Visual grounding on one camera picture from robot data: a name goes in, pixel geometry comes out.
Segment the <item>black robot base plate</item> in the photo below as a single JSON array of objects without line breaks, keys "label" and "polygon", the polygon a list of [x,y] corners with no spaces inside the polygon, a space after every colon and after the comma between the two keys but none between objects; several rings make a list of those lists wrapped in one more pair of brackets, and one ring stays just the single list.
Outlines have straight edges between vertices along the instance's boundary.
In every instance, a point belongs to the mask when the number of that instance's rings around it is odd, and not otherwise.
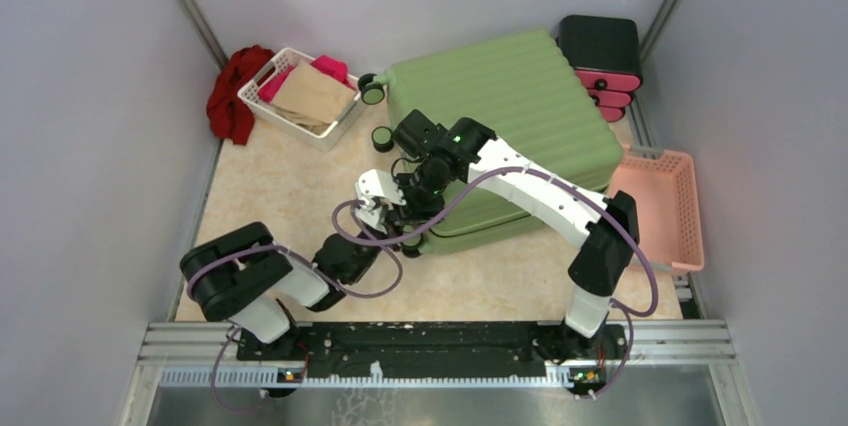
[{"label": "black robot base plate", "polygon": [[314,322],[270,344],[245,332],[236,357],[304,361],[313,379],[525,379],[569,360],[617,360],[625,346],[624,328],[612,324],[587,339],[563,322]]}]

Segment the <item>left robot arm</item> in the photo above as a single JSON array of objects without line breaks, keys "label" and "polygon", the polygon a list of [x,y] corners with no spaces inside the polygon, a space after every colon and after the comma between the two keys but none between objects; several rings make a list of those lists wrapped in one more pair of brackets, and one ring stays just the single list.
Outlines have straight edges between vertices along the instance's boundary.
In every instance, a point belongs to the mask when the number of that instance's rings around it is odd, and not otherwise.
[{"label": "left robot arm", "polygon": [[279,298],[323,312],[351,296],[350,286],[380,253],[362,241],[377,236],[366,229],[350,242],[333,234],[306,259],[253,222],[189,250],[179,269],[187,296],[207,321],[239,328],[238,359],[300,359],[307,353],[304,335]]}]

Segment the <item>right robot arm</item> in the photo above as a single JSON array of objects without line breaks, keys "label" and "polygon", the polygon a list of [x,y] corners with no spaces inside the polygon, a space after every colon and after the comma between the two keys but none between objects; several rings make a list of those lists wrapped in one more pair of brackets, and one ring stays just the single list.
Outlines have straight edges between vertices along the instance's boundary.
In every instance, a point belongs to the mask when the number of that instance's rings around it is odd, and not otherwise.
[{"label": "right robot arm", "polygon": [[474,189],[542,221],[579,249],[568,268],[575,291],[564,318],[564,347],[576,358],[599,349],[614,290],[640,253],[635,199],[622,191],[608,197],[569,183],[471,118],[445,128],[414,110],[392,138],[416,167],[398,176],[404,202],[388,221],[396,228],[428,230]]}]

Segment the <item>green hard-shell suitcase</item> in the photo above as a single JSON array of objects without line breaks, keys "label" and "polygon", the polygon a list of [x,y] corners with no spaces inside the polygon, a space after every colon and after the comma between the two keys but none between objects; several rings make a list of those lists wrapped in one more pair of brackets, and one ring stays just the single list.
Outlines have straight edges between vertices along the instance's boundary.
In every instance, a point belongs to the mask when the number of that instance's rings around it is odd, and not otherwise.
[{"label": "green hard-shell suitcase", "polygon": [[362,75],[357,86],[367,104],[385,96],[392,129],[414,110],[445,128],[468,117],[589,191],[605,192],[623,157],[615,134],[544,29],[404,60]]}]

